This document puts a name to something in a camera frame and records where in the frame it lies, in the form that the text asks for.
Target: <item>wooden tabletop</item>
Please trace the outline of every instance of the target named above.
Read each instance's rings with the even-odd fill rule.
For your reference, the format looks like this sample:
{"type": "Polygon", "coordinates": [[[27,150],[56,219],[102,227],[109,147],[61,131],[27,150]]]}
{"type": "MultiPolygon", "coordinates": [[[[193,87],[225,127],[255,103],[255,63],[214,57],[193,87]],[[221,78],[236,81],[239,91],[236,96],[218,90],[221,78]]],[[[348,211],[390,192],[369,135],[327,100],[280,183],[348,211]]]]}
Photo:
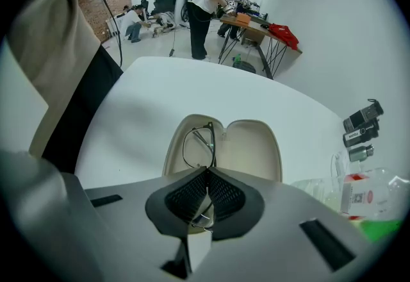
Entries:
{"type": "MultiPolygon", "coordinates": [[[[261,33],[266,37],[270,37],[274,40],[278,40],[280,43],[286,45],[286,43],[283,40],[275,37],[267,29],[262,28],[261,25],[257,22],[250,21],[249,24],[243,24],[243,23],[237,22],[236,17],[230,17],[229,15],[224,15],[222,18],[220,18],[220,21],[223,22],[223,23],[226,23],[226,24],[231,24],[233,26],[238,26],[238,27],[241,27],[241,28],[245,28],[247,30],[251,30],[251,31],[256,32],[256,33],[261,33]]],[[[296,52],[302,54],[302,51],[299,48],[296,49],[296,52]]]]}

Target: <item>bag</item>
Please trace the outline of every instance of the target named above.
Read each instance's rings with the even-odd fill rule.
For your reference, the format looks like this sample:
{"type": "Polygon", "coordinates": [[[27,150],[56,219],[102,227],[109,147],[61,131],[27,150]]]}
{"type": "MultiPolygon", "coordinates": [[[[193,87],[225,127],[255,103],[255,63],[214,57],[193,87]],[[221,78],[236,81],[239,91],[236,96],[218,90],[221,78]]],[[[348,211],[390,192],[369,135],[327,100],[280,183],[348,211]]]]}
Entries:
{"type": "Polygon", "coordinates": [[[269,25],[268,29],[275,37],[283,40],[287,46],[290,46],[292,49],[297,49],[297,44],[299,41],[297,40],[296,36],[291,33],[288,26],[281,26],[280,24],[272,23],[269,25]]]}

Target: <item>white table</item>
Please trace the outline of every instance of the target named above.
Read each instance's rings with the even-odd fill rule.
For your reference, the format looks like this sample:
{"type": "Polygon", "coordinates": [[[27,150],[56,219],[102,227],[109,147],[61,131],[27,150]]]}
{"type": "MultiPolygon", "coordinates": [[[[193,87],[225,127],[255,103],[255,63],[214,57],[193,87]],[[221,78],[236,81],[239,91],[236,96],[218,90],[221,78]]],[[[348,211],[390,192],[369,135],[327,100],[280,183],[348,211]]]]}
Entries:
{"type": "Polygon", "coordinates": [[[160,177],[176,128],[194,113],[224,126],[239,119],[267,123],[281,152],[284,183],[330,177],[332,155],[345,151],[342,120],[292,88],[214,63],[143,57],[121,76],[91,122],[76,166],[82,186],[160,177]]]}

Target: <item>open glasses case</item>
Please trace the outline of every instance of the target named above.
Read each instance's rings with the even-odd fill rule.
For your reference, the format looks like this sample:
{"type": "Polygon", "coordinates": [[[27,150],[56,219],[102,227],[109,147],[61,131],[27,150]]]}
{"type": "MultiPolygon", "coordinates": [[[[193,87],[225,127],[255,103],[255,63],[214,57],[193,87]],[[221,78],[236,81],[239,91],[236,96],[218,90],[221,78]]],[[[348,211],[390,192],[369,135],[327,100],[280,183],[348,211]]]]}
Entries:
{"type": "Polygon", "coordinates": [[[170,143],[163,175],[200,166],[236,170],[271,181],[282,181],[281,154],[275,135],[265,123],[256,120],[236,120],[223,126],[215,118],[205,115],[187,116],[170,143]],[[193,129],[199,131],[207,143],[213,142],[214,162],[211,149],[194,135],[193,129]]]}

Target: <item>beige fabric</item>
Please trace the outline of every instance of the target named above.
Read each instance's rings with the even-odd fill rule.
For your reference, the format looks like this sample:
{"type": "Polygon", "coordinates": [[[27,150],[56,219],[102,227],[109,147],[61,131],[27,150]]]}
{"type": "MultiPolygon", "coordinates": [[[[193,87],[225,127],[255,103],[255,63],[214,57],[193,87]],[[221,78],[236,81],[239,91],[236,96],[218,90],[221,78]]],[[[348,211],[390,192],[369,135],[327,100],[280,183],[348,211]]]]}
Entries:
{"type": "Polygon", "coordinates": [[[49,108],[31,143],[41,156],[100,41],[77,0],[28,0],[8,34],[10,48],[49,108]]]}

